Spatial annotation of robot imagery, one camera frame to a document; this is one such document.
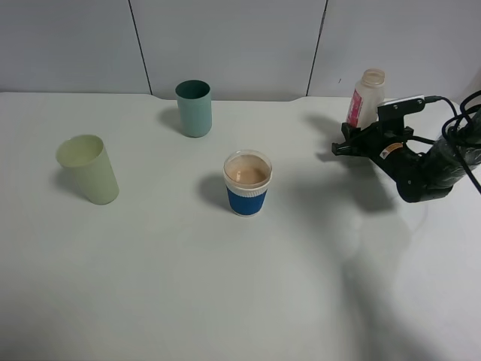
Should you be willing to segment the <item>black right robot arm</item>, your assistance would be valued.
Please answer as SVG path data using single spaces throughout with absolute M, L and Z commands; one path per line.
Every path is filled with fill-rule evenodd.
M 343 123 L 345 142 L 333 143 L 335 156 L 370 159 L 395 183 L 405 202 L 446 196 L 465 175 L 477 188 L 473 170 L 480 164 L 480 106 L 463 109 L 444 123 L 436 140 L 414 135 L 404 116 L 421 108 L 402 105 L 378 107 L 380 119 L 364 130 Z

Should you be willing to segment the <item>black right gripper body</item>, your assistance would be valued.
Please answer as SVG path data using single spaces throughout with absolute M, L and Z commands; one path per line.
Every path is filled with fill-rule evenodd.
M 412 160 L 416 154 L 407 146 L 414 133 L 409 126 L 403 129 L 381 129 L 375 122 L 362 131 L 360 148 L 365 156 L 379 164 L 391 164 Z

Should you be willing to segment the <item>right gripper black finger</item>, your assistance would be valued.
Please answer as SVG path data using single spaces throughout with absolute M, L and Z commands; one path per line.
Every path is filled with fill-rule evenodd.
M 369 156 L 376 144 L 374 134 L 354 135 L 343 143 L 332 143 L 331 151 L 335 156 Z
M 355 127 L 350 125 L 347 122 L 344 122 L 341 124 L 341 132 L 345 140 L 351 140 L 359 135 L 368 134 L 369 132 L 371 132 L 373 129 L 376 129 L 377 127 L 378 127 L 378 122 L 374 122 L 364 128 Z

